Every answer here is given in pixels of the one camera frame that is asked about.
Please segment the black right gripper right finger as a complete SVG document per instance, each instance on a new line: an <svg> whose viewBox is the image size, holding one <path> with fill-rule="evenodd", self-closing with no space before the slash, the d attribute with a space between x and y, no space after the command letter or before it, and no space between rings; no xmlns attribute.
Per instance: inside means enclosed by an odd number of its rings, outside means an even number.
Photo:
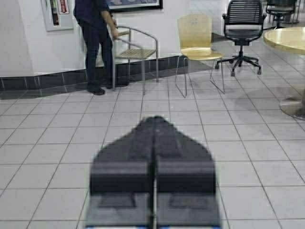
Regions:
<svg viewBox="0 0 305 229"><path fill-rule="evenodd" d="M153 121L158 227L219 229L216 171L209 150L160 116Z"/></svg>

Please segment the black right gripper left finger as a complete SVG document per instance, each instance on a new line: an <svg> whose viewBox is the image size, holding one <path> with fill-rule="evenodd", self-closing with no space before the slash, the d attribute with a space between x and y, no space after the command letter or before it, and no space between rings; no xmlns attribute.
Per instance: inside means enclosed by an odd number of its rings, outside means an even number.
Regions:
<svg viewBox="0 0 305 229"><path fill-rule="evenodd" d="M149 229L155 119L103 147L90 170L87 229Z"/></svg>

